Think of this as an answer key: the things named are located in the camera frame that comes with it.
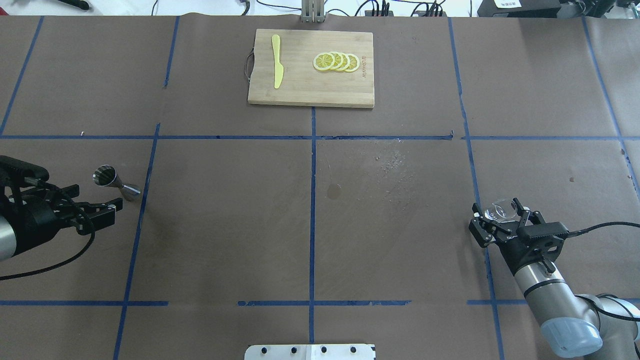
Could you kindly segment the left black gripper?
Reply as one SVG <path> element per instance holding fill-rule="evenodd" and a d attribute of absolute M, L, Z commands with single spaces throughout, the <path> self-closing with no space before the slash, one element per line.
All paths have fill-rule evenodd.
<path fill-rule="evenodd" d="M 11 196 L 1 196 L 2 256 L 17 256 L 52 240 L 62 229 L 74 227 L 78 235 L 91 235 L 115 224 L 116 212 L 122 210 L 123 198 L 109 202 L 77 202 L 75 207 L 65 199 L 79 196 L 80 187 L 73 184 L 58 187 L 43 179 L 26 177 L 32 187 L 21 193 L 22 205 Z"/>

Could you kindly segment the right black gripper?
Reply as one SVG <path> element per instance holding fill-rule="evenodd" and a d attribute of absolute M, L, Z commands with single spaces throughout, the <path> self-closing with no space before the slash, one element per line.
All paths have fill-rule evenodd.
<path fill-rule="evenodd" d="M 522 205 L 518 198 L 513 198 L 512 204 L 517 221 L 498 223 L 486 216 L 479 203 L 473 203 L 468 229 L 474 240 L 483 249 L 496 243 L 513 276 L 540 262 L 547 272 L 554 272 L 552 263 L 558 259 L 569 230 L 560 222 L 546 223 L 541 212 Z"/>

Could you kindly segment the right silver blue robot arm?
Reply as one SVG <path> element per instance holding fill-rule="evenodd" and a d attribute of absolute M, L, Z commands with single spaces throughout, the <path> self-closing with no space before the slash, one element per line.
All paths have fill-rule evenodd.
<path fill-rule="evenodd" d="M 637 360 L 639 309 L 613 294 L 576 294 L 556 266 L 567 239 L 616 226 L 599 223 L 569 230 L 548 222 L 519 199 L 499 200 L 489 208 L 471 207 L 468 229 L 480 248 L 495 244 L 513 276 L 542 336 L 561 358 Z"/>

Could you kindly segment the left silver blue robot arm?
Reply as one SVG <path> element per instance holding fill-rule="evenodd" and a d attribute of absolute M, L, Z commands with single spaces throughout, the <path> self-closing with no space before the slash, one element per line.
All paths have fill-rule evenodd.
<path fill-rule="evenodd" d="M 1 194 L 1 260 L 38 248 L 65 229 L 74 229 L 80 236 L 94 236 L 113 226 L 124 199 L 76 202 L 79 190 L 77 184 L 57 187 L 41 182 L 20 189 L 18 194 Z"/>

